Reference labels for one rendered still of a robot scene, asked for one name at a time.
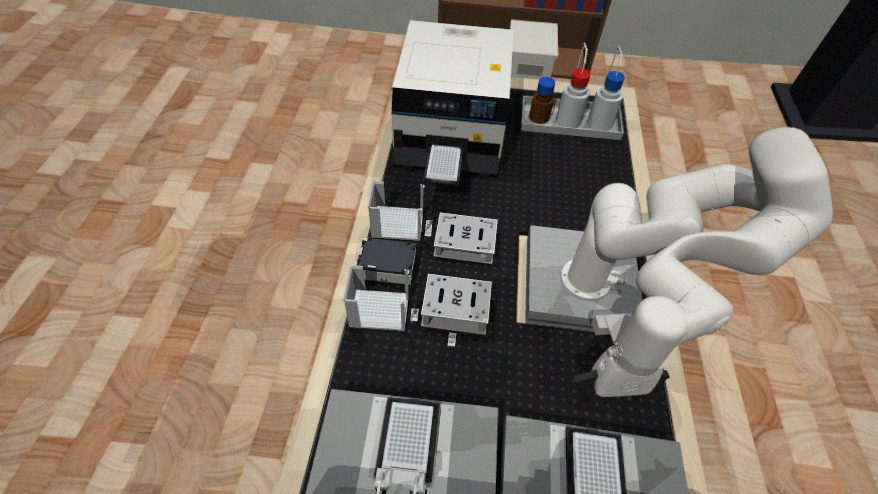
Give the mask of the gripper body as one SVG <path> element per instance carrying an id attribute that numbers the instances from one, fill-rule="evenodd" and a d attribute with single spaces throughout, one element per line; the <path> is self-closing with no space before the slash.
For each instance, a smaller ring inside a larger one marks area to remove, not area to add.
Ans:
<path id="1" fill-rule="evenodd" d="M 650 393 L 658 383 L 663 368 L 664 362 L 655 374 L 637 376 L 624 370 L 615 362 L 615 358 L 608 357 L 605 351 L 591 371 L 597 369 L 598 372 L 598 378 L 595 381 L 596 394 L 602 397 L 615 397 Z"/>

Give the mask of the red bottle cap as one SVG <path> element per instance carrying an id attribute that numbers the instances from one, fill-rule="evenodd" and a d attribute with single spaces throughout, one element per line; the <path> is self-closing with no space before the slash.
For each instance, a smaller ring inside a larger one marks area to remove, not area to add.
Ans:
<path id="1" fill-rule="evenodd" d="M 584 69 L 583 74 L 581 74 L 582 68 L 575 69 L 573 71 L 573 75 L 571 78 L 571 82 L 576 86 L 586 86 L 589 82 L 590 72 Z"/>

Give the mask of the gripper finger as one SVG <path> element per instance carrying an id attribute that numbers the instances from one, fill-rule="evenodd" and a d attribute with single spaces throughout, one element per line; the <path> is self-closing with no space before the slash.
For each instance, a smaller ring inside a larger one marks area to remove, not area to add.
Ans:
<path id="1" fill-rule="evenodd" d="M 592 401 L 592 399 L 594 398 L 594 393 L 596 393 L 596 391 L 595 391 L 595 387 L 592 388 L 591 382 L 594 381 L 594 383 L 595 383 L 597 378 L 598 378 L 597 370 L 583 373 L 580 375 L 576 375 L 573 377 L 576 386 L 579 387 L 579 389 L 580 389 L 581 398 L 584 399 L 586 405 L 589 405 L 590 402 Z M 587 395 L 589 395 L 589 396 L 587 396 Z"/>
<path id="2" fill-rule="evenodd" d="M 668 371 L 667 371 L 667 370 L 663 370 L 663 373 L 662 373 L 662 375 L 661 375 L 661 377 L 660 377 L 658 383 L 656 384 L 656 386 L 658 386 L 658 385 L 660 384 L 661 381 L 663 382 L 663 381 L 665 381 L 665 380 L 667 380 L 667 379 L 669 379 L 669 378 L 670 378 L 670 376 L 669 376 L 669 374 L 668 374 Z M 643 394 L 643 395 L 644 395 L 644 394 Z M 643 395 L 632 395 L 633 401 L 638 402 L 638 401 L 640 400 L 640 398 L 641 398 Z"/>

